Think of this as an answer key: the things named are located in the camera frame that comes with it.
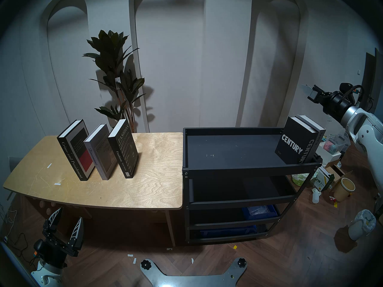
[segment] metal base plate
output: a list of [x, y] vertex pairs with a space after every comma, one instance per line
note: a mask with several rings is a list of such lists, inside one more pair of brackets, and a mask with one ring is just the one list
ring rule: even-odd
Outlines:
[[164, 275], [150, 259], [140, 264], [140, 269], [153, 287], [234, 287], [247, 268], [244, 258], [236, 258], [222, 275], [170, 276]]

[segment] black metal shelf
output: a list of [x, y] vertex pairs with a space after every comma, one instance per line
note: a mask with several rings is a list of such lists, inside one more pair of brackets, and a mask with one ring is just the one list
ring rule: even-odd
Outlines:
[[[322, 159], [287, 165], [275, 153], [283, 128], [229, 127], [183, 130], [183, 204], [187, 243], [249, 240], [268, 236], [299, 197]], [[309, 173], [295, 191], [286, 175]], [[245, 220], [242, 207], [288, 203], [278, 216]], [[273, 223], [249, 235], [200, 237], [203, 229]]]

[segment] black knob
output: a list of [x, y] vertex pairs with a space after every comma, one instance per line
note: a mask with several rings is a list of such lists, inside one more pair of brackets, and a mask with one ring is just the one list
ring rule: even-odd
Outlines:
[[143, 269], [149, 270], [152, 267], [152, 264], [150, 263], [150, 261], [144, 259], [141, 262], [141, 266], [142, 266]]
[[245, 267], [246, 264], [247, 264], [247, 262], [246, 262], [246, 260], [245, 260], [244, 258], [240, 258], [240, 259], [238, 260], [238, 265], [239, 265], [239, 267]]

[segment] trash can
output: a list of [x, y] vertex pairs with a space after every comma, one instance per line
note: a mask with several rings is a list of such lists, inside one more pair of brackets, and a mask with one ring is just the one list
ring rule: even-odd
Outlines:
[[349, 227], [349, 237], [356, 241], [361, 236], [373, 231], [376, 218], [369, 210], [360, 211]]
[[337, 202], [342, 202], [353, 191], [355, 191], [355, 184], [348, 178], [342, 178], [334, 187], [334, 198]]

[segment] potted plant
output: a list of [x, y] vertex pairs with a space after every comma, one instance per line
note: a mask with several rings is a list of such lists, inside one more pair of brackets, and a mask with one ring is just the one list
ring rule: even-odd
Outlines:
[[114, 33], [109, 31], [108, 33], [103, 30], [100, 31], [97, 37], [91, 37], [92, 40], [87, 40], [88, 43], [96, 49], [100, 54], [97, 53], [85, 53], [84, 57], [91, 57], [94, 59], [96, 66], [98, 66], [102, 71], [105, 72], [106, 76], [103, 77], [104, 82], [97, 81], [107, 87], [109, 87], [116, 95], [120, 110], [117, 109], [117, 105], [109, 108], [101, 106], [99, 109], [96, 109], [101, 114], [106, 115], [107, 117], [115, 120], [119, 120], [124, 116], [124, 112], [129, 121], [129, 125], [132, 132], [135, 132], [134, 129], [134, 113], [133, 113], [133, 104], [138, 100], [142, 95], [137, 96], [138, 89], [144, 84], [144, 78], [135, 78], [132, 77], [132, 72], [128, 70], [123, 72], [123, 61], [126, 59], [133, 51], [126, 52], [131, 48], [131, 46], [122, 51], [122, 47], [128, 36], [124, 37], [124, 33]]

